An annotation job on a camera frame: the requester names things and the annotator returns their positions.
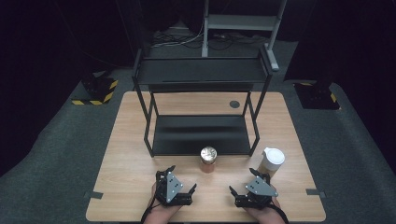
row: yellow and black hazard tape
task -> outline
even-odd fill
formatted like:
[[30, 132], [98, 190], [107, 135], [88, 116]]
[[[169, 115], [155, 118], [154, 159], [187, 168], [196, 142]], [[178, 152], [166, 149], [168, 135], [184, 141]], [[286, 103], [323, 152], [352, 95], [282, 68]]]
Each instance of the yellow and black hazard tape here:
[[110, 87], [108, 88], [108, 92], [106, 93], [105, 98], [101, 100], [82, 100], [82, 99], [73, 99], [72, 104], [73, 105], [104, 105], [107, 104], [111, 97], [113, 97], [114, 90], [116, 89], [116, 86], [119, 82], [117, 80], [114, 80]]

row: black cable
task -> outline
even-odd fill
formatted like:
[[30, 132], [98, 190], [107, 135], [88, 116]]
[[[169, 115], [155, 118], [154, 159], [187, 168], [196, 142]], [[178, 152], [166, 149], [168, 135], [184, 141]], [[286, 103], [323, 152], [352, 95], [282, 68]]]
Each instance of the black cable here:
[[280, 209], [278, 206], [276, 206], [274, 204], [268, 204], [268, 205], [266, 205], [266, 207], [276, 210], [277, 213], [282, 217], [285, 224], [289, 224], [289, 220], [288, 220], [288, 217], [286, 216], [285, 212], [283, 212], [283, 210]]
[[188, 49], [200, 49], [202, 47], [202, 43], [198, 46], [198, 47], [192, 47], [192, 46], [188, 46], [186, 44], [182, 44], [182, 46], [188, 48]]
[[154, 36], [152, 46], [166, 45], [166, 44], [181, 44], [182, 42], [194, 38], [196, 35], [184, 35], [182, 37], [175, 37], [174, 35], [159, 34]]
[[[197, 35], [194, 35], [194, 36], [182, 36], [182, 37], [176, 38], [174, 35], [159, 34], [157, 36], [159, 38], [154, 37], [155, 38], [155, 42], [162, 41], [162, 43], [152, 44], [151, 47], [152, 48], [157, 48], [157, 47], [171, 47], [171, 46], [181, 45], [181, 46], [184, 46], [184, 47], [187, 47], [187, 48], [190, 48], [190, 49], [198, 49], [198, 47], [191, 47], [191, 46], [188, 46], [187, 44], [195, 42], [198, 37], [201, 37], [202, 34], [203, 34], [202, 33], [203, 29], [204, 29], [204, 17], [203, 17], [203, 22], [202, 22], [202, 25], [201, 25], [201, 30], [199, 31], [199, 33]], [[172, 42], [171, 43], [170, 42], [164, 42], [165, 38], [170, 38]]]
[[250, 42], [245, 42], [244, 40], [250, 40], [250, 38], [245, 37], [245, 36], [233, 36], [233, 35], [229, 35], [229, 34], [225, 34], [222, 35], [223, 39], [231, 39], [233, 42], [237, 43], [237, 44], [255, 44], [255, 43], [260, 43], [263, 41], [266, 41], [266, 38], [260, 38], [260, 39], [256, 39]]
[[[226, 42], [228, 42], [229, 40], [231, 40], [231, 39], [223, 39], [224, 41], [218, 41], [218, 42], [224, 42], [224, 43], [226, 43]], [[207, 46], [210, 48], [210, 49], [213, 49], [213, 50], [225, 50], [225, 49], [228, 49], [230, 46], [232, 46], [233, 45], [233, 41], [231, 40], [231, 43], [228, 45], [228, 46], [226, 46], [225, 48], [221, 48], [221, 49], [216, 49], [216, 48], [213, 48], [212, 46], [210, 46], [209, 45], [209, 43], [207, 44]]]
[[142, 218], [140, 219], [140, 222], [141, 222], [142, 224], [145, 222], [145, 220], [146, 220], [146, 218], [148, 217], [148, 215], [149, 215], [149, 213], [151, 212], [151, 210], [152, 210], [153, 208], [155, 208], [155, 207], [161, 205], [161, 203], [159, 203], [159, 204], [157, 204], [157, 205], [155, 205], [155, 206], [152, 206], [152, 205], [154, 204], [154, 202], [155, 202], [155, 194], [157, 193], [157, 190], [158, 190], [159, 187], [160, 187], [160, 185], [159, 185], [159, 186], [156, 186], [155, 191], [154, 191], [154, 195], [152, 196], [151, 203], [150, 203], [149, 206], [146, 208], [145, 212], [143, 213]]

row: metal rack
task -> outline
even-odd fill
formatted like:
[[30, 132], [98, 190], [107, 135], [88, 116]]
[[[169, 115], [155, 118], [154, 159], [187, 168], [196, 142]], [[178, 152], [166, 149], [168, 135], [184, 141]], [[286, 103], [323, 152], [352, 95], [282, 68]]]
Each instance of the metal rack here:
[[[252, 58], [175, 59], [143, 58], [139, 50], [132, 79], [147, 122], [144, 141], [150, 156], [199, 155], [206, 146], [214, 147], [219, 155], [251, 156], [260, 140], [256, 118], [272, 77], [269, 67], [262, 49]], [[259, 86], [261, 96], [253, 107], [250, 93], [255, 86]], [[149, 104], [142, 89], [150, 92]], [[157, 107], [155, 94], [170, 92], [245, 92], [246, 101], [243, 113], [237, 115], [164, 115]], [[252, 146], [246, 113], [250, 113], [256, 136]], [[156, 124], [151, 145], [152, 116], [156, 116]]]
[[277, 31], [282, 15], [285, 10], [287, 0], [281, 0], [279, 11], [276, 16], [241, 16], [241, 15], [216, 15], [209, 14], [209, 0], [205, 0], [205, 20], [204, 20], [204, 44], [202, 46], [202, 57], [208, 56], [207, 34], [210, 29], [225, 30], [257, 30], [271, 31], [269, 43], [264, 44], [264, 49], [268, 54], [271, 68], [279, 70], [273, 52]]

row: dark background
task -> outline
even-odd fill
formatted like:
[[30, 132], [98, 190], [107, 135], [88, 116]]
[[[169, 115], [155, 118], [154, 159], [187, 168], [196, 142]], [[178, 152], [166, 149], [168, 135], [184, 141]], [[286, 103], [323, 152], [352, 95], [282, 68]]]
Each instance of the dark background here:
[[[82, 78], [133, 65], [136, 49], [148, 40], [134, 20], [148, 26], [153, 7], [180, 4], [145, 1], [147, 5], [140, 11], [136, 2], [0, 2], [0, 175], [29, 153], [41, 130]], [[199, 15], [197, 7], [202, 1], [186, 2], [178, 5], [176, 14], [190, 26], [197, 26], [201, 18], [186, 15]], [[211, 9], [230, 14], [274, 14], [272, 8], [278, 1], [257, 1], [267, 7], [252, 4], [218, 1]], [[173, 9], [168, 7], [168, 14], [159, 15], [154, 23], [159, 18], [175, 17]], [[124, 24], [132, 28], [125, 31]], [[280, 40], [300, 41], [285, 79], [317, 80], [327, 64], [335, 64], [337, 72], [332, 80], [344, 89], [393, 171], [395, 27], [392, 0], [295, 0], [288, 2], [278, 33]]]

